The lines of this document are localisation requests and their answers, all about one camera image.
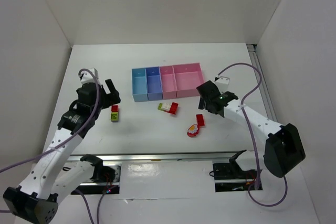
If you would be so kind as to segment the red lego plate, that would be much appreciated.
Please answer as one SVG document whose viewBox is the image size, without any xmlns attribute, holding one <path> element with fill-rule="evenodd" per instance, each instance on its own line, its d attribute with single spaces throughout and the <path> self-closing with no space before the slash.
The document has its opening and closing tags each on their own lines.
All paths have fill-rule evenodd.
<svg viewBox="0 0 336 224">
<path fill-rule="evenodd" d="M 197 120 L 197 125 L 199 127 L 204 127 L 205 126 L 205 121 L 204 121 L 203 114 L 197 114 L 196 115 L 196 120 Z"/>
</svg>

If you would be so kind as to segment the small red lego brick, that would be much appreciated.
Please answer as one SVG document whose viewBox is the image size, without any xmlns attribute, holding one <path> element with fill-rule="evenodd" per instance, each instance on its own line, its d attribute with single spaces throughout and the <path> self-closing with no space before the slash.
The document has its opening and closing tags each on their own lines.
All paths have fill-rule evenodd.
<svg viewBox="0 0 336 224">
<path fill-rule="evenodd" d="M 119 109 L 118 105 L 113 105 L 111 107 L 111 112 L 118 112 L 118 109 Z"/>
</svg>

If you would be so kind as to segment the lime green lego brick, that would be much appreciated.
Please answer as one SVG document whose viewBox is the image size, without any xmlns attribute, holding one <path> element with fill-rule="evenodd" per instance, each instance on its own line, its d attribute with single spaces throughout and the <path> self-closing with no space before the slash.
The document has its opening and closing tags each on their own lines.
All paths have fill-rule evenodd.
<svg viewBox="0 0 336 224">
<path fill-rule="evenodd" d="M 118 122 L 119 121 L 119 112 L 111 112 L 111 117 L 110 117 L 111 122 Z"/>
</svg>

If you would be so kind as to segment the red flower lego piece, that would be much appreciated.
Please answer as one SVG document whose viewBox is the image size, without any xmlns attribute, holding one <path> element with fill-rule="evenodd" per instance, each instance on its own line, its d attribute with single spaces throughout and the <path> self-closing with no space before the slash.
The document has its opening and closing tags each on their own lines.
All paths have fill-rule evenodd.
<svg viewBox="0 0 336 224">
<path fill-rule="evenodd" d="M 187 130 L 188 137 L 196 137 L 199 134 L 200 127 L 197 124 L 193 124 Z"/>
</svg>

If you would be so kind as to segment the green white lego piece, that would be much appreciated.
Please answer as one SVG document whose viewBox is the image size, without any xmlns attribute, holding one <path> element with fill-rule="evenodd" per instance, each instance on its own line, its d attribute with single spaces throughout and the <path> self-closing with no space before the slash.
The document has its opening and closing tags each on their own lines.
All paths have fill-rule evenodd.
<svg viewBox="0 0 336 224">
<path fill-rule="evenodd" d="M 159 105 L 158 105 L 158 110 L 160 110 L 160 111 L 169 112 L 170 108 L 171 108 L 170 103 L 159 103 Z"/>
</svg>

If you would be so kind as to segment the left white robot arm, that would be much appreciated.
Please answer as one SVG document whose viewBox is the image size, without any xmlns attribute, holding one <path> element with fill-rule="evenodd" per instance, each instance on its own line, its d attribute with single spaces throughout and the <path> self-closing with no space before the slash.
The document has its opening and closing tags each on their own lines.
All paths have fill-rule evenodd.
<svg viewBox="0 0 336 224">
<path fill-rule="evenodd" d="M 101 110 L 121 101 L 112 80 L 105 83 L 110 93 L 95 82 L 77 89 L 78 99 L 62 115 L 47 154 L 39 158 L 17 187 L 5 190 L 3 199 L 12 214 L 30 223 L 50 223 L 60 203 L 81 183 L 90 180 L 112 184 L 115 169 L 104 166 L 102 159 L 91 154 L 81 157 L 74 167 L 59 176 L 70 155 L 95 125 Z"/>
</svg>

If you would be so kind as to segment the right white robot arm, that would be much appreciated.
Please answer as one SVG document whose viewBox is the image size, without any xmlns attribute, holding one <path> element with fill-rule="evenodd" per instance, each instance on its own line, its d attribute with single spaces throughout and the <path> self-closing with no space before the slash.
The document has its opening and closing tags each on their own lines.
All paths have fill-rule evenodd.
<svg viewBox="0 0 336 224">
<path fill-rule="evenodd" d="M 251 130 L 254 140 L 264 145 L 260 152 L 243 150 L 230 158 L 238 170 L 268 170 L 282 178 L 306 158 L 298 129 L 294 125 L 282 125 L 268 119 L 243 104 L 234 93 L 221 91 L 211 81 L 198 86 L 197 90 L 200 94 L 200 109 Z"/>
</svg>

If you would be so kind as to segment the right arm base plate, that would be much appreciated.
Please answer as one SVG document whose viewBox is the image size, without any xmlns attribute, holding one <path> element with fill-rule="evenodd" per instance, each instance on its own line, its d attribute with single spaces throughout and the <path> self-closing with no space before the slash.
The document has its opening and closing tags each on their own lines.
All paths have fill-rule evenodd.
<svg viewBox="0 0 336 224">
<path fill-rule="evenodd" d="M 234 170 L 229 163 L 214 163 L 213 170 L 209 172 L 210 177 L 214 179 L 215 192 L 237 192 L 247 191 L 257 177 L 256 170 Z"/>
</svg>

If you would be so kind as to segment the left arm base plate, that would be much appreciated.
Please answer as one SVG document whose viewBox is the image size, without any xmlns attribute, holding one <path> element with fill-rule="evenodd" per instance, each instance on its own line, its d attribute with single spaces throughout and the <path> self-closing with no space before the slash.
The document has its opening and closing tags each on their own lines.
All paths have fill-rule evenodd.
<svg viewBox="0 0 336 224">
<path fill-rule="evenodd" d="M 76 190 L 84 195 L 117 195 L 120 193 L 121 166 L 119 164 L 105 166 L 100 177 L 81 183 Z"/>
</svg>

